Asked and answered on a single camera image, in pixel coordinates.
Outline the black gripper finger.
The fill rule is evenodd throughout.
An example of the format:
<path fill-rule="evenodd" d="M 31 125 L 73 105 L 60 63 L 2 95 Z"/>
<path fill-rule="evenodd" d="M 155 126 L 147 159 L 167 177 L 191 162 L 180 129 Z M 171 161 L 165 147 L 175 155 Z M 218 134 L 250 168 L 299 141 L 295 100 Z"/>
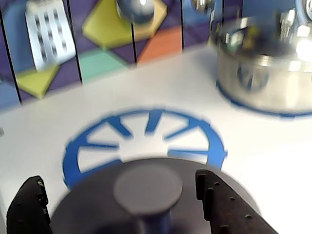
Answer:
<path fill-rule="evenodd" d="M 51 219 L 43 179 L 29 177 L 19 188 L 6 215 L 8 234 L 49 234 Z"/>
<path fill-rule="evenodd" d="M 250 204 L 212 171 L 195 173 L 196 198 L 202 201 L 204 219 L 213 234 L 275 234 Z"/>

